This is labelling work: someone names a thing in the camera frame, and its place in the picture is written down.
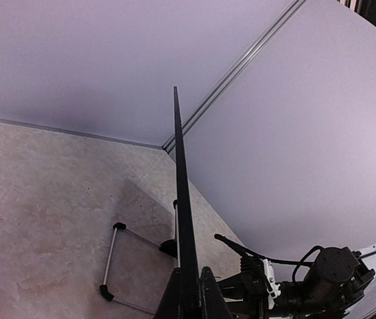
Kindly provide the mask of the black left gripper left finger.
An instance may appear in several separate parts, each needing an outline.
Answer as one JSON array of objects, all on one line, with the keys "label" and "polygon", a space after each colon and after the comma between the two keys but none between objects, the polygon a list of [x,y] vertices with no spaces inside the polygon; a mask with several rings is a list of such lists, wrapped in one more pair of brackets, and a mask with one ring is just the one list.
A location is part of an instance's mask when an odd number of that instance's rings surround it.
[{"label": "black left gripper left finger", "polygon": [[174,268],[153,318],[180,319],[181,314],[181,269]]}]

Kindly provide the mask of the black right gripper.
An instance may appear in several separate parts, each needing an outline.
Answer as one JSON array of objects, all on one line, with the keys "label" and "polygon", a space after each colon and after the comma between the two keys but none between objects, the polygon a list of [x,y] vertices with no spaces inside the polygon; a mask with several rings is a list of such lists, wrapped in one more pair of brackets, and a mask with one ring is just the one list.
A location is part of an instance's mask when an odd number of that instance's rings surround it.
[{"label": "black right gripper", "polygon": [[218,281],[218,286],[233,318],[269,318],[273,306],[266,284],[258,278],[244,257],[240,272]]}]

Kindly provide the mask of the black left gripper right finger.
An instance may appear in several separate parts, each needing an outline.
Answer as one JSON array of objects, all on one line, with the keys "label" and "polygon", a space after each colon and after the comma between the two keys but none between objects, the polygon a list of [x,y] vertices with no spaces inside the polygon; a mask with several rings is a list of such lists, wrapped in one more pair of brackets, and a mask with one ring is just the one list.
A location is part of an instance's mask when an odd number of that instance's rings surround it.
[{"label": "black left gripper right finger", "polygon": [[201,313],[206,319],[231,319],[231,312],[210,267],[204,266],[200,277]]}]

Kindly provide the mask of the black framed whiteboard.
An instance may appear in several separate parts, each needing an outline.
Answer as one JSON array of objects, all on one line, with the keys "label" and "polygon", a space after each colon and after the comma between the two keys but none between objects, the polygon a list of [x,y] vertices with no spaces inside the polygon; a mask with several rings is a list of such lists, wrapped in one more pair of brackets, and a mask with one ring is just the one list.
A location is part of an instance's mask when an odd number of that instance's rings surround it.
[{"label": "black framed whiteboard", "polygon": [[199,268],[193,230],[178,89],[173,88],[177,199],[175,208],[176,268],[181,269],[181,318],[201,318]]}]

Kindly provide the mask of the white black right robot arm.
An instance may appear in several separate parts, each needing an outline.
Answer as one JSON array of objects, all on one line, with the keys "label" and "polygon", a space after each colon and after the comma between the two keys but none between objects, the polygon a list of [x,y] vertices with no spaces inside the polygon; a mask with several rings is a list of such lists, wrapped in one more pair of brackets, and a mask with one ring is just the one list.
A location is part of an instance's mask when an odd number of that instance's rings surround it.
[{"label": "white black right robot arm", "polygon": [[240,256],[239,273],[218,282],[234,318],[345,318],[376,283],[376,243],[358,251],[316,245],[287,261],[215,238]]}]

